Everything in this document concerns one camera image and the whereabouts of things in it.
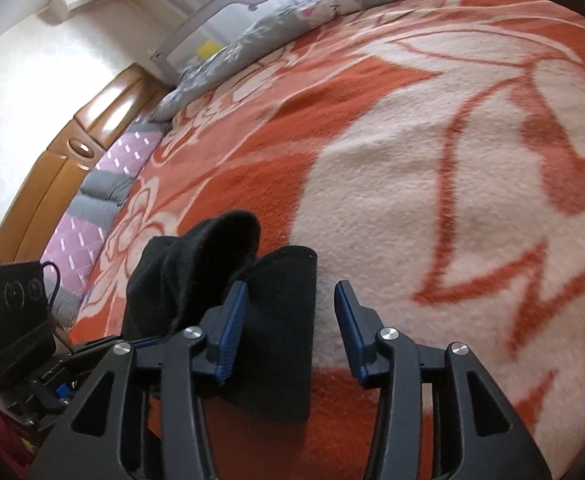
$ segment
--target black pouch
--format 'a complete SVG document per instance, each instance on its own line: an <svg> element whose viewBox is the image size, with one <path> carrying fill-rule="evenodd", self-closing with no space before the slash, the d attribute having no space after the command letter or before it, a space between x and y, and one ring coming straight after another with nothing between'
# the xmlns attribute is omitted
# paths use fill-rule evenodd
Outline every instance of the black pouch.
<svg viewBox="0 0 585 480"><path fill-rule="evenodd" d="M0 265L0 391L23 380L55 349L42 264Z"/></svg>

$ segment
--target black plastic bracket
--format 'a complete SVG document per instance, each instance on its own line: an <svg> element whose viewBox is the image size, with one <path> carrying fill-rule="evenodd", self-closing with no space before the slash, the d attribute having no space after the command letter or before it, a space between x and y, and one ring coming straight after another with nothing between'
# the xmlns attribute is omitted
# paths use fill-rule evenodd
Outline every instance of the black plastic bracket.
<svg viewBox="0 0 585 480"><path fill-rule="evenodd" d="M551 480L527 428L479 359L462 343L421 346L359 304L349 282L335 312L352 375L380 388L365 480L416 480L421 385L432 384L437 480Z"/></svg>
<svg viewBox="0 0 585 480"><path fill-rule="evenodd" d="M248 286L235 282L200 326L168 341L112 345L50 432L29 480L216 478L196 386L205 378L221 385L232 374L247 304ZM146 427L148 397L159 385L160 444Z"/></svg>
<svg viewBox="0 0 585 480"><path fill-rule="evenodd" d="M77 346L71 354L54 356L26 380L0 392L0 414L30 442L43 442L76 390L119 339L109 336ZM68 398L59 396L60 387L66 390Z"/></svg>

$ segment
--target wooden furniture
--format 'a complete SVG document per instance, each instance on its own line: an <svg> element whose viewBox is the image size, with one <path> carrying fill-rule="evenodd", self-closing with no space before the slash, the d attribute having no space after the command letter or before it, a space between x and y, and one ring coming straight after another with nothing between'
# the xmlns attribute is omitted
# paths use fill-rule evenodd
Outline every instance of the wooden furniture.
<svg viewBox="0 0 585 480"><path fill-rule="evenodd" d="M133 64L74 115L39 156L0 224L0 264L42 257L88 172L169 90Z"/></svg>

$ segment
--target orange and white blanket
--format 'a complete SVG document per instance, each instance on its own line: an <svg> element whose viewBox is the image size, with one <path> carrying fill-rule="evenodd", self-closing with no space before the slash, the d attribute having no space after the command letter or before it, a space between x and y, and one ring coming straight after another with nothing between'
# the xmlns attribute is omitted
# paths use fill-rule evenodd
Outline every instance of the orange and white blanket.
<svg viewBox="0 0 585 480"><path fill-rule="evenodd" d="M376 398L349 377L341 279L418 343L468 343L562 475L585 441L584 18L545 0L376 7L279 49L173 125L74 339L120 329L151 237L227 209L256 213L261 253L319 255L310 419L208 402L220 478L363 477Z"/></svg>

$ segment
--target blue gripper pad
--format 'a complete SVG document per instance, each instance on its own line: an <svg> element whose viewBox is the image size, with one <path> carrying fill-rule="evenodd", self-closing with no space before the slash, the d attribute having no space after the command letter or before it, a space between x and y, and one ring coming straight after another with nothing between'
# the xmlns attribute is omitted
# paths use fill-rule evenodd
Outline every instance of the blue gripper pad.
<svg viewBox="0 0 585 480"><path fill-rule="evenodd" d="M335 314L352 377L365 386L370 374L368 365L377 360L375 335L384 325L373 309L359 304L347 281L335 286Z"/></svg>
<svg viewBox="0 0 585 480"><path fill-rule="evenodd" d="M208 332L206 359L215 364L214 378L219 385L232 375L247 307L248 285L245 282L233 283L223 305L218 307L214 326Z"/></svg>

